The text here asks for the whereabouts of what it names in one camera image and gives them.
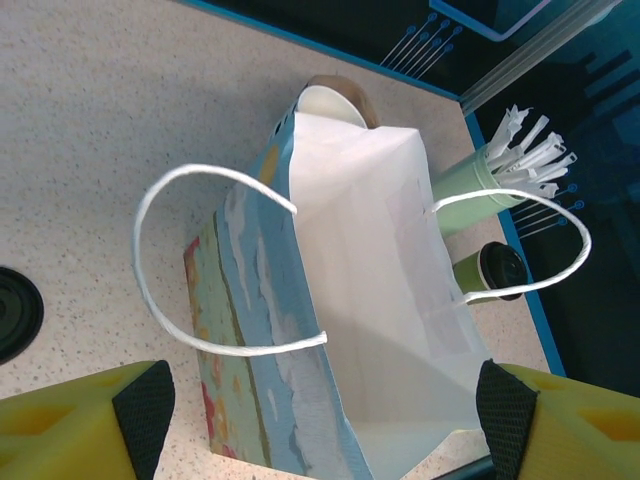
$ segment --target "white rope handle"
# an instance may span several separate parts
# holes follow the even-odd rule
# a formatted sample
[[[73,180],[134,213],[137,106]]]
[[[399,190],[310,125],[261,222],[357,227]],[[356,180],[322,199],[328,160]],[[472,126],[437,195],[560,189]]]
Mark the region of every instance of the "white rope handle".
[[[443,198],[442,200],[439,200],[433,204],[433,207],[431,208],[431,213],[435,213],[438,210],[440,210],[442,207],[446,205],[450,205],[452,203],[461,202],[463,200],[469,200],[471,198],[486,197],[489,195],[496,195],[496,194],[505,194],[505,195],[511,195],[514,197],[522,197],[522,198],[527,198],[529,200],[534,200],[538,203],[541,203],[542,205],[545,205],[546,207],[549,207],[555,210],[561,215],[564,215],[567,218],[567,220],[569,220],[571,223],[573,223],[576,226],[576,228],[578,229],[578,232],[580,232],[580,236],[582,237],[582,250],[580,250],[580,253],[578,253],[578,256],[576,257],[576,259],[571,265],[569,265],[567,268],[565,268],[560,273],[554,275],[553,277],[548,278],[547,280],[535,282],[530,285],[518,285],[515,287],[499,288],[496,290],[487,290],[484,292],[469,292],[464,296],[465,303],[469,303],[472,300],[478,300],[480,298],[505,297],[507,295],[515,295],[519,293],[532,292],[534,290],[540,290],[541,288],[546,288],[551,285],[555,285],[556,283],[561,282],[562,280],[567,278],[569,275],[572,275],[576,270],[578,270],[582,266],[582,264],[587,260],[587,257],[591,252],[591,246],[592,246],[591,234],[589,234],[589,230],[584,225],[584,223],[582,223],[578,219],[578,217],[576,217],[569,210],[562,208],[557,203],[552,202],[551,200],[539,197],[538,195],[534,195],[532,193],[515,190],[513,188],[490,188],[487,190],[478,190],[477,192],[462,193],[460,195],[453,195],[448,198]]]
[[[175,180],[178,177],[184,177],[186,175],[193,175],[196,173],[206,173],[209,175],[216,175],[227,177],[232,180],[236,180],[237,182],[243,183],[246,186],[257,190],[264,196],[270,198],[278,205],[286,208],[291,212],[292,215],[297,213],[296,206],[291,203],[289,200],[284,198],[282,195],[274,192],[266,185],[263,185],[255,178],[250,177],[244,173],[237,172],[235,170],[231,170],[229,168],[217,167],[213,165],[198,165],[198,164],[188,164],[182,165],[178,168],[174,168],[169,172],[165,173],[160,180],[158,180],[154,185],[149,188],[145,196],[140,201],[138,205],[138,210],[136,211],[136,217],[133,224],[133,235],[131,238],[131,252],[133,256],[133,272],[136,276],[136,281],[138,282],[138,287],[140,287],[140,292],[142,293],[142,298],[144,299],[147,307],[151,311],[151,314],[155,317],[156,320],[162,325],[162,327],[169,332],[170,335],[174,336],[176,339],[181,341],[182,343],[186,343],[198,350],[202,350],[209,353],[215,353],[219,355],[229,355],[232,357],[256,357],[259,355],[271,355],[274,353],[285,353],[292,352],[294,350],[302,350],[304,348],[315,347],[317,345],[322,345],[323,343],[327,343],[327,334],[326,332],[321,332],[319,335],[316,335],[312,338],[307,338],[305,340],[299,340],[297,342],[287,343],[285,345],[272,345],[265,347],[237,347],[237,346],[228,346],[228,345],[217,345],[215,343],[207,342],[200,338],[195,338],[182,330],[176,327],[171,320],[169,320],[160,310],[156,302],[153,300],[151,293],[149,292],[149,288],[147,287],[147,281],[145,279],[144,273],[142,271],[142,263],[140,260],[140,232],[142,230],[142,221],[151,206],[151,202],[153,199],[160,193],[160,191],[166,187],[169,183]]]

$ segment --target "speckled countertop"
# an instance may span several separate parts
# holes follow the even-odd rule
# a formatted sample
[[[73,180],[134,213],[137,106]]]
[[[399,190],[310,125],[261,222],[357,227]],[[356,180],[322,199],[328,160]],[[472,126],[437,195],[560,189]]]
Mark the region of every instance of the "speckled countertop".
[[[142,191],[185,162],[245,169],[315,73],[341,73],[383,122],[422,132],[435,173],[471,150],[458,105],[285,41],[164,0],[5,0],[0,11],[0,263],[41,289],[34,344],[0,366],[0,397],[147,359],[166,359],[176,409],[156,478],[287,479],[207,450],[195,351],[147,313],[130,269]],[[145,223],[152,291],[190,324],[182,251],[228,184],[172,185]],[[452,257],[502,238],[497,219],[449,242]],[[523,300],[474,307],[495,358],[546,370]],[[472,460],[472,438],[451,449]],[[452,468],[437,452],[416,478]]]

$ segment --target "white paper bag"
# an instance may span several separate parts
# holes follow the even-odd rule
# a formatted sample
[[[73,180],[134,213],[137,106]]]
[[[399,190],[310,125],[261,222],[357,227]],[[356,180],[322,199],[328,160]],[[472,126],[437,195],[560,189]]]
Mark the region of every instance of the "white paper bag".
[[[154,196],[192,173],[240,182],[185,253],[200,338],[160,312],[139,255]],[[496,193],[564,214],[584,247],[549,280],[463,296],[435,212]],[[202,351],[211,449],[327,480],[396,480],[450,433],[479,429],[476,382],[490,354],[465,302],[556,283],[590,247],[575,216],[534,195],[485,190],[434,204],[414,129],[293,109],[249,175],[210,165],[167,173],[140,203],[132,242],[150,310]]]

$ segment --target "green container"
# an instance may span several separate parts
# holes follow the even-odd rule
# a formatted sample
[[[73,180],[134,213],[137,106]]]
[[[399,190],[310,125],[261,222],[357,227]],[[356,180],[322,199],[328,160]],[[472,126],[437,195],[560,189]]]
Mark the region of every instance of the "green container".
[[[461,193],[500,188],[487,167],[485,149],[486,146],[482,147],[435,179],[432,185],[434,201]],[[448,237],[523,201],[510,195],[488,195],[447,205],[437,213],[440,233]]]
[[[522,257],[513,247],[500,242],[488,243],[478,252],[460,260],[453,266],[453,275],[462,293],[484,292],[527,283],[527,269]],[[521,295],[520,293],[499,298],[515,300]],[[495,299],[483,298],[470,303]]]

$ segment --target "blue counter edge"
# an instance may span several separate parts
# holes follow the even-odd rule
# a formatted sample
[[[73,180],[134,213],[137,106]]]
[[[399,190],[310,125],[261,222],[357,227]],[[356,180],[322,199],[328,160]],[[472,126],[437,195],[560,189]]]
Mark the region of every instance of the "blue counter edge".
[[[362,58],[356,57],[355,55],[351,55],[349,53],[345,53],[335,48],[327,47],[326,45],[322,45],[321,43],[314,42],[313,40],[309,40],[299,35],[295,35],[293,33],[287,32],[280,28],[271,26],[269,24],[259,22],[258,20],[254,20],[253,18],[245,17],[244,15],[237,14],[235,12],[232,12],[231,10],[227,10],[226,8],[217,7],[215,5],[211,5],[201,0],[178,0],[178,1],[180,3],[183,3],[184,5],[197,8],[198,10],[202,10],[207,13],[213,13],[215,15],[227,18],[228,20],[232,20],[232,21],[241,23],[243,25],[246,25],[248,27],[255,28],[256,30],[261,30],[275,37],[280,37],[280,38],[283,38],[284,40],[288,40],[290,42],[297,43],[298,45],[302,45],[303,47],[316,50],[318,52],[324,53],[326,55],[337,58],[339,60],[351,63],[353,65],[357,65],[362,68],[366,68],[367,70],[372,70],[376,73],[380,73],[386,77],[391,77],[394,80],[398,80],[400,82],[406,83],[413,87],[418,87],[428,92],[434,93],[436,95],[440,95],[441,97],[449,98],[455,101],[458,101],[458,99],[460,98],[459,95],[443,90],[442,88],[436,87],[426,82],[420,82],[415,78],[408,77],[398,72],[394,72],[393,70],[389,70],[385,67],[381,67],[376,63],[369,62],[368,60],[363,60]]]
[[[474,147],[476,149],[482,147],[486,142],[484,140],[484,137],[482,136],[482,132],[480,131],[480,125],[478,124],[478,119],[476,118],[475,114],[472,113],[468,115],[465,120],[467,122],[467,128],[469,129],[469,133],[471,134],[471,140],[473,141]],[[513,224],[511,214],[508,210],[505,210],[504,212],[498,214],[498,218],[500,219],[500,224],[502,225],[502,230],[504,231],[504,236],[507,239],[507,243],[515,248],[516,251],[522,256],[525,263],[527,263],[527,258],[525,257],[524,251],[522,250],[520,237],[518,237],[518,233],[516,231],[515,225]],[[532,278],[531,273],[529,272],[528,265],[527,273],[529,275],[529,282],[531,282]],[[564,366],[562,365],[562,360],[560,359],[560,354],[558,353],[558,348],[556,347],[556,342],[553,339],[551,328],[549,328],[547,315],[544,313],[544,309],[542,308],[540,295],[538,295],[538,292],[529,292],[525,294],[525,298],[527,299],[527,304],[529,305],[529,310],[531,311],[533,324],[535,325],[536,331],[538,332],[538,337],[540,338],[542,350],[544,351],[544,355],[547,358],[549,370],[555,375],[566,377]]]

